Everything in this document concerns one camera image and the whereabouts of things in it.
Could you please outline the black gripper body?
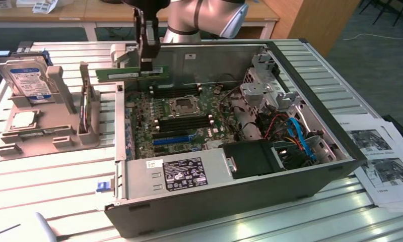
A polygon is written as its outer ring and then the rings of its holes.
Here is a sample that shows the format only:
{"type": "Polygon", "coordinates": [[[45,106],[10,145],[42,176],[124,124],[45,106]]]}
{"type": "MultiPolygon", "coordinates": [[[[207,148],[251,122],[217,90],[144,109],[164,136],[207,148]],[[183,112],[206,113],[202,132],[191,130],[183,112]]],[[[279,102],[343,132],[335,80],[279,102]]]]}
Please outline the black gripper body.
{"type": "Polygon", "coordinates": [[[157,13],[170,5],[170,0],[122,0],[133,8],[133,16],[145,20],[157,18],[157,13]]]}

